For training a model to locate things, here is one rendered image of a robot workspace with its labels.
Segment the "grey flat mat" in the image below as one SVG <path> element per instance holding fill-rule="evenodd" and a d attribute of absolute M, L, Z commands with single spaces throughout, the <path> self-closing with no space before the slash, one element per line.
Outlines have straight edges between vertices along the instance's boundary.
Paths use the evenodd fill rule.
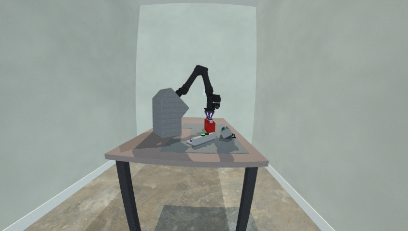
<path fill-rule="evenodd" d="M 181 153 L 207 153 L 207 154 L 249 154 L 237 138 L 232 140 L 220 139 L 220 129 L 225 124 L 215 124 L 216 138 L 196 146 L 186 143 L 194 137 L 207 133 L 204 124 L 184 123 L 181 128 L 191 128 L 188 139 L 170 139 L 160 151 Z"/>

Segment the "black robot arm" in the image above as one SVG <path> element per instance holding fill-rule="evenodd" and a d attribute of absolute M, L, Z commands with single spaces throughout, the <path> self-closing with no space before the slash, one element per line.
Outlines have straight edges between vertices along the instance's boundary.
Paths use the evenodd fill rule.
<path fill-rule="evenodd" d="M 189 91 L 190 86 L 194 82 L 194 80 L 197 78 L 197 76 L 202 75 L 203 81 L 204 81 L 204 86 L 205 86 L 205 93 L 207 97 L 207 102 L 212 103 L 212 109 L 216 108 L 219 109 L 220 107 L 220 102 L 221 102 L 221 97 L 220 95 L 215 95 L 213 94 L 213 87 L 210 83 L 209 76 L 208 76 L 208 68 L 203 67 L 201 65 L 196 65 L 194 68 L 193 73 L 191 76 L 188 78 L 185 84 L 181 88 L 175 91 L 175 93 L 181 97 L 181 95 L 186 95 L 187 92 Z"/>

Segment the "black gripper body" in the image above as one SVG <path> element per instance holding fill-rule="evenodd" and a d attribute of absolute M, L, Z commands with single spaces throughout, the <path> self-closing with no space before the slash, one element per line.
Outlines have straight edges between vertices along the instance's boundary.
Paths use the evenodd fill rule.
<path fill-rule="evenodd" d="M 205 111 L 209 111 L 209 112 L 213 112 L 214 110 L 216 110 L 215 108 L 212 109 L 212 103 L 207 103 L 207 106 L 204 109 Z"/>

